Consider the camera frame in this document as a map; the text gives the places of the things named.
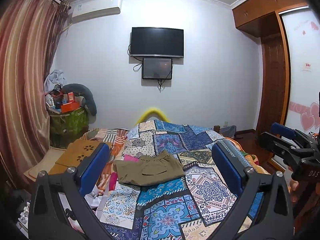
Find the person's right hand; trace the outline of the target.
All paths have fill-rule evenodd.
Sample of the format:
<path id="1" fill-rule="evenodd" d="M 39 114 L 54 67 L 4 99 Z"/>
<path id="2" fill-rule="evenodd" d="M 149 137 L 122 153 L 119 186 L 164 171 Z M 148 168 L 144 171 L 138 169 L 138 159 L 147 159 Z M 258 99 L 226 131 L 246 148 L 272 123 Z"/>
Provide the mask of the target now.
<path id="1" fill-rule="evenodd" d="M 299 182 L 291 179 L 289 183 L 289 188 L 290 188 L 289 193 L 290 193 L 291 201 L 293 203 L 298 202 L 299 196 L 298 196 L 297 190 L 299 188 Z"/>

